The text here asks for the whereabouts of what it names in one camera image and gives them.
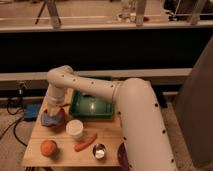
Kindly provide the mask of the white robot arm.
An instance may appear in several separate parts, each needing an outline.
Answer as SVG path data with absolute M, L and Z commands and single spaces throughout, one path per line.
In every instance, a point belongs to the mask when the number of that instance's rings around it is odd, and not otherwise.
M 67 88 L 115 103 L 130 171 L 178 171 L 160 105 L 148 81 L 81 77 L 68 65 L 49 70 L 47 80 L 46 98 L 53 106 L 64 102 Z

